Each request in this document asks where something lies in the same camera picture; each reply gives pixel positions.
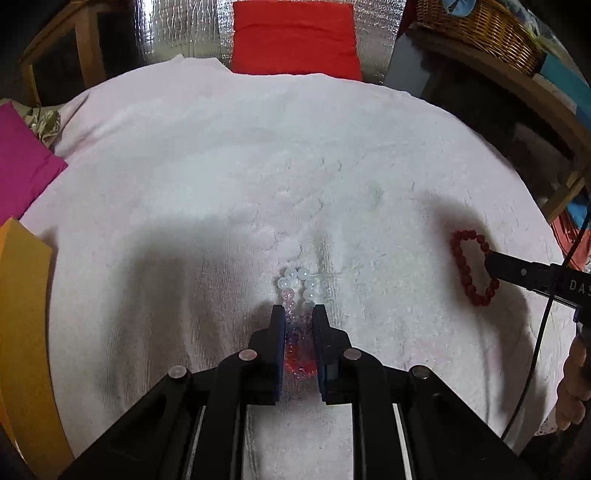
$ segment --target reflective foil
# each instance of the reflective foil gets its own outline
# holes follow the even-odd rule
[[[221,58],[216,0],[135,0],[135,39],[144,64]]]
[[[217,0],[217,21],[222,48],[222,60],[232,58],[235,0]],[[406,0],[340,0],[353,4],[357,55],[363,79],[381,83],[388,70],[394,41],[402,20]]]

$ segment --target white tablecloth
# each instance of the white tablecloth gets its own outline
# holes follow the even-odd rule
[[[22,219],[57,247],[49,353],[75,455],[172,365],[201,370],[243,348],[287,266],[330,274],[329,318],[353,345],[392,367],[430,366],[500,434],[545,299],[503,284],[473,307],[449,236],[475,229],[530,261],[561,253],[482,138],[385,87],[241,76],[213,59],[126,73],[63,113],[85,96],[56,145],[68,169]],[[552,310],[517,449],[556,400],[570,316]],[[313,381],[250,414],[247,478],[351,478],[350,407],[324,406]]]

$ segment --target silver bolt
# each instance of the silver bolt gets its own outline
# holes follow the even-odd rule
[[[238,354],[238,358],[240,360],[244,360],[245,362],[250,362],[251,360],[254,360],[257,355],[258,353],[256,350],[253,350],[252,348],[245,348]]]
[[[361,358],[361,352],[356,348],[347,348],[347,350],[343,352],[343,356],[347,360],[359,360]]]
[[[417,365],[416,367],[413,367],[413,375],[421,380],[425,380],[431,375],[431,370],[424,365]]]
[[[185,375],[187,375],[187,369],[182,365],[175,365],[168,370],[168,376],[175,380],[183,378]]]

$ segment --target hand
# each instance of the hand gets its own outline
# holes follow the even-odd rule
[[[585,417],[582,401],[591,398],[591,383],[581,376],[581,367],[585,362],[587,350],[583,341],[577,336],[570,346],[569,357],[564,362],[564,378],[558,384],[558,401],[556,402],[556,425],[566,430],[572,423],[579,424]]]

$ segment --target red beaded bracelet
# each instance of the red beaded bracelet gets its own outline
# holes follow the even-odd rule
[[[467,265],[466,257],[464,257],[464,252],[462,251],[462,247],[460,247],[460,242],[462,240],[476,240],[480,244],[480,250],[482,250],[485,255],[491,250],[489,249],[488,243],[485,241],[484,235],[477,235],[475,230],[458,230],[453,232],[450,245],[452,246],[453,256],[456,259],[456,265],[462,275],[461,282],[464,287],[464,292],[466,292],[466,295],[473,305],[486,307],[490,304],[491,298],[495,296],[495,292],[499,288],[500,283],[496,278],[491,278],[491,284],[486,289],[484,295],[480,295],[476,292],[476,287],[472,285],[470,267]]]

